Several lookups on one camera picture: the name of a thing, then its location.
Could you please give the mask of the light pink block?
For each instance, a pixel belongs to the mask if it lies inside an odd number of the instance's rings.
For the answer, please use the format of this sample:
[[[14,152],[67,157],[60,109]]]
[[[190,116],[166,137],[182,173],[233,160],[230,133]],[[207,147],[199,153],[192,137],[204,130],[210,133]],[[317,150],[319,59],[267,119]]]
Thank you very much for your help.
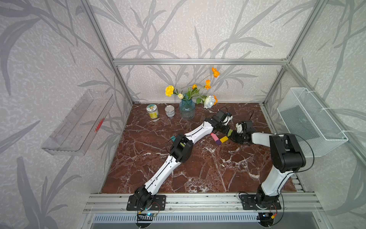
[[[214,141],[220,141],[217,135],[214,133],[211,133],[211,137],[213,138]]]

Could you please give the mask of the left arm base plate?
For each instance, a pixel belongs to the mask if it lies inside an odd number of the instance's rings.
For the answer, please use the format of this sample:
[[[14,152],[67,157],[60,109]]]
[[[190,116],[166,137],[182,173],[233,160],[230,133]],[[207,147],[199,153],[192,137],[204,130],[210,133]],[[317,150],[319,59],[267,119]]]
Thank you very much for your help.
[[[135,195],[131,195],[128,199],[127,211],[142,211],[142,210],[165,210],[166,195],[155,195],[147,200]]]

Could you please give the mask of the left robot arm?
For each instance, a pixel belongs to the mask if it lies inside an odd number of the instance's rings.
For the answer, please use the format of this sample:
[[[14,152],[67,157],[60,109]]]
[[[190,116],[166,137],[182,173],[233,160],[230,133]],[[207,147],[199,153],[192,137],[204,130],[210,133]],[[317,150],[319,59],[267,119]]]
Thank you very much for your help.
[[[213,131],[226,134],[229,130],[228,123],[233,116],[230,112],[218,111],[213,117],[206,118],[204,122],[186,134],[178,134],[175,138],[169,156],[158,169],[158,171],[143,186],[139,187],[134,196],[137,199],[137,205],[141,209],[146,209],[152,205],[153,197],[158,193],[160,187],[174,171],[175,168],[185,163],[192,154],[193,146],[200,139]]]

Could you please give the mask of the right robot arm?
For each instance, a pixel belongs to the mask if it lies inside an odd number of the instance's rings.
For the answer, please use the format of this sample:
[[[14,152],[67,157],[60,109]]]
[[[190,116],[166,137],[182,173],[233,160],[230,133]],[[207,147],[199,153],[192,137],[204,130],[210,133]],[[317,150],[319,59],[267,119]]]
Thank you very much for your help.
[[[235,143],[250,143],[270,148],[272,168],[266,180],[258,187],[255,204],[267,209],[278,201],[280,191],[291,174],[306,165],[306,158],[295,134],[268,134],[256,132],[251,121],[236,124],[227,137]]]

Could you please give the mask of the yellow block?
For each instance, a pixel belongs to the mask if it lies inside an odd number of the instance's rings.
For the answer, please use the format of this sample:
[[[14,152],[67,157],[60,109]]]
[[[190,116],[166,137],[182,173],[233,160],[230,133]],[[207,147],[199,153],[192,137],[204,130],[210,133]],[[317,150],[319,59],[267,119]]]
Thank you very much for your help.
[[[224,137],[220,138],[221,143],[224,143],[228,140],[229,140],[229,138],[227,136],[224,136]]]

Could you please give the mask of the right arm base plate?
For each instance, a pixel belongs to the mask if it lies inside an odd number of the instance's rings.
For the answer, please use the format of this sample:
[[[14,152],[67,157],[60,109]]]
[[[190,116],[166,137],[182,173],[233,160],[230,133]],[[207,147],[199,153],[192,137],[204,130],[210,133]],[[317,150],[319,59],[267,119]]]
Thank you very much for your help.
[[[279,196],[266,196],[259,193],[255,195],[251,194],[239,194],[239,198],[242,201],[243,210],[281,210]]]

